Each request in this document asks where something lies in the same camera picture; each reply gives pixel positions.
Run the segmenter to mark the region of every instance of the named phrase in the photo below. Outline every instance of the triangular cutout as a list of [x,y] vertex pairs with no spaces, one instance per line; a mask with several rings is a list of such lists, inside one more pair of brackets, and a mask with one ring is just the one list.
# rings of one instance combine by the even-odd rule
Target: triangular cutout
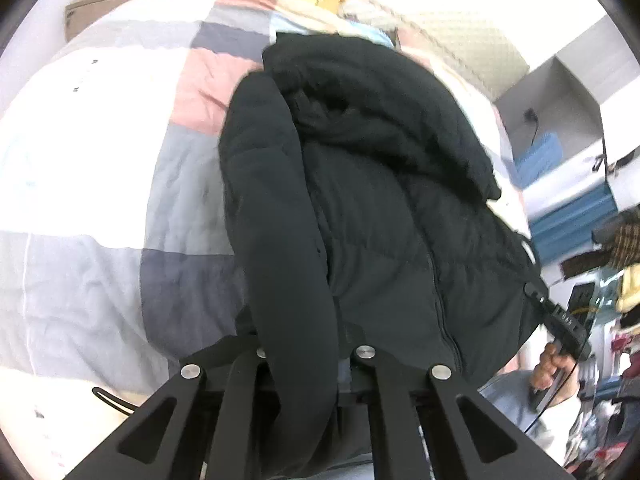
[[458,407],[476,446],[480,460],[489,464],[513,453],[517,449],[515,441],[501,430],[489,416],[480,410],[468,397],[457,399]]
[[135,430],[124,438],[118,446],[118,452],[142,463],[151,464],[156,459],[176,404],[177,401],[173,397],[165,399]]

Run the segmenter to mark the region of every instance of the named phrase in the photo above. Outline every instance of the black jacket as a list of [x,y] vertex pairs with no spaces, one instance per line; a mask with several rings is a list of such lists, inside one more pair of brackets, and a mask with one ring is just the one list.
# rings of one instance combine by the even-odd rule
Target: black jacket
[[487,208],[500,197],[492,165],[431,73],[329,35],[279,35],[263,60],[233,95],[220,157],[280,396],[265,467],[293,474],[322,465],[340,352],[366,342],[481,386],[542,321],[524,283],[544,285]]

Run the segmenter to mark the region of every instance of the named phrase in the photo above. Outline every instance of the human hand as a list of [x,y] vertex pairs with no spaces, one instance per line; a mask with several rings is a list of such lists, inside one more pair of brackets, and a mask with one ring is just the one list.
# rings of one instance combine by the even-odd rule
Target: human hand
[[[570,355],[558,355],[558,350],[553,343],[545,346],[545,351],[540,354],[540,364],[534,369],[530,378],[530,384],[537,390],[546,390],[554,383],[554,374],[560,368],[569,374],[574,370],[575,360]],[[571,378],[556,393],[549,407],[557,406],[578,394],[580,384],[578,384],[578,367],[575,367]]]

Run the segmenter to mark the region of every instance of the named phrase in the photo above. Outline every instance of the bed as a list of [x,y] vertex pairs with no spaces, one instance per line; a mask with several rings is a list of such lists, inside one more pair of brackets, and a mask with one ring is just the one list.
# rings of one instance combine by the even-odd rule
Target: bed
[[[0,428],[36,480],[62,478],[178,360],[235,332],[242,269],[225,231],[218,135],[279,31],[379,30],[318,0],[131,0],[63,48],[0,118]],[[496,110],[415,31],[396,48],[472,123],[529,236]]]

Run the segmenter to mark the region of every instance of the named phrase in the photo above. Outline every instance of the white sleeve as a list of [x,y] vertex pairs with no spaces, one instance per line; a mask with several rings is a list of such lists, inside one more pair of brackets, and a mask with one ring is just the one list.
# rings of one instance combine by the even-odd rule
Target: white sleeve
[[533,441],[560,465],[564,465],[569,432],[579,413],[580,400],[571,397],[557,406],[547,408],[540,416]]

